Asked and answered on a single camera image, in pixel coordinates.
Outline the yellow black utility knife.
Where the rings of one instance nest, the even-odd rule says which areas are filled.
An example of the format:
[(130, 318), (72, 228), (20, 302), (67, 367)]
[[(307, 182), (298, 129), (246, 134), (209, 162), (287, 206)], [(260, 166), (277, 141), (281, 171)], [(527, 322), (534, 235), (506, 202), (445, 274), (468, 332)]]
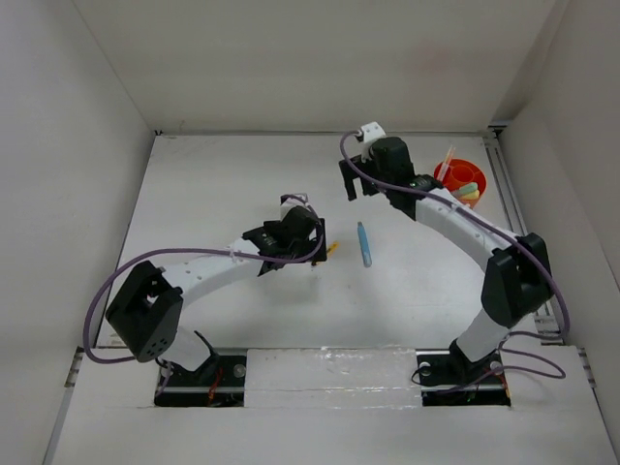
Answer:
[(328, 255), (331, 255), (333, 252), (335, 252), (337, 250), (337, 248), (339, 247), (339, 243), (334, 241), (333, 243), (331, 243), (327, 249), (326, 249), (326, 253)]

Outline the blue utility knife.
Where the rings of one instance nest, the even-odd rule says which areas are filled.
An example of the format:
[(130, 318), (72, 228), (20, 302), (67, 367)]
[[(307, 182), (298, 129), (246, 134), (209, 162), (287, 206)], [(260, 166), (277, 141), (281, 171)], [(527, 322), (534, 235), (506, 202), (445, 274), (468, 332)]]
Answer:
[(357, 223), (357, 237), (359, 241), (360, 253), (362, 257), (363, 265), (367, 268), (372, 266), (372, 256), (369, 247), (368, 237), (366, 229), (362, 222)]

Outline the thin yellow highlighter pen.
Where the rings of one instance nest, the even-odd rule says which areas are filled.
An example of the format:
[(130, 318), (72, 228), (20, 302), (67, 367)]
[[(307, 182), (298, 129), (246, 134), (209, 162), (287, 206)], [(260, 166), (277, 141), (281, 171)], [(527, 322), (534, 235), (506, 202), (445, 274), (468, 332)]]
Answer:
[(446, 155), (446, 157), (445, 157), (445, 160), (444, 160), (444, 162), (443, 162), (443, 167), (444, 167), (444, 168), (447, 168), (447, 167), (450, 165), (450, 162), (451, 162), (451, 160), (452, 160), (452, 158), (453, 158), (454, 153), (455, 153), (455, 146), (454, 146), (454, 145), (452, 145), (452, 146), (449, 148), (449, 151), (448, 151), (448, 153), (447, 153), (447, 155)]

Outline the green highlighter marker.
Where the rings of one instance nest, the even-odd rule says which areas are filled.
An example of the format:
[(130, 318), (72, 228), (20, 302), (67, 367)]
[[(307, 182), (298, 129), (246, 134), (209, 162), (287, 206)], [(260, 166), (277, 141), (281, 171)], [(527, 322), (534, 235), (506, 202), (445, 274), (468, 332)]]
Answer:
[(478, 183), (477, 182), (470, 182), (470, 183), (467, 183), (467, 184), (459, 187), (457, 190), (453, 191), (452, 193), (456, 197), (462, 197), (462, 196), (468, 195), (470, 193), (474, 193), (478, 189), (479, 189), (479, 187), (478, 187)]

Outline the pink highlighter pen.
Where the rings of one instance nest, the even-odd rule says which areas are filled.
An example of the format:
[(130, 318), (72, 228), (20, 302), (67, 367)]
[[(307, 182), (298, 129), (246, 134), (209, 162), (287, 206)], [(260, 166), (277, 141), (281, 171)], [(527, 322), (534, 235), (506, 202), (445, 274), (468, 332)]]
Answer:
[(442, 165), (440, 167), (440, 170), (438, 172), (438, 180), (440, 182), (444, 182), (444, 179), (446, 177), (446, 174), (447, 174), (449, 168), (450, 168), (450, 163), (449, 163), (449, 166), (447, 168), (444, 168), (443, 167), (443, 163), (442, 163)]

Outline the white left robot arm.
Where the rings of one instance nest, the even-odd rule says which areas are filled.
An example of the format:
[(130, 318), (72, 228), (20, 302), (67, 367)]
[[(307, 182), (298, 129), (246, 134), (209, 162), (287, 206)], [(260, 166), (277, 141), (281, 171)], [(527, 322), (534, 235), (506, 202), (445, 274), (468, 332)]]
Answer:
[(308, 207), (286, 208), (279, 220), (244, 232), (224, 251), (164, 267), (149, 260), (132, 266), (108, 306), (106, 319), (140, 363), (159, 360), (192, 384), (209, 382), (219, 356), (198, 331), (181, 327), (184, 310), (235, 282), (287, 264), (326, 260), (325, 221)]

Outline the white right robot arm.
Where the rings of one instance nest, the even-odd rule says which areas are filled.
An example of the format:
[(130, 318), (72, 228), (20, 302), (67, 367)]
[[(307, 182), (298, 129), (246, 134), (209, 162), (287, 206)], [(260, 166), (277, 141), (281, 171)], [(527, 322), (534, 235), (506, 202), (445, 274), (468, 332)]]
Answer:
[(355, 138), (361, 146), (359, 155), (345, 155), (339, 163), (349, 200), (357, 197), (358, 179), (364, 195), (383, 194), (393, 208), (442, 235), (483, 271), (481, 309), (449, 346), (450, 374), (471, 381), (515, 326), (557, 296), (544, 240), (494, 226), (459, 202), (441, 181), (416, 173), (401, 138), (362, 131), (344, 137)]

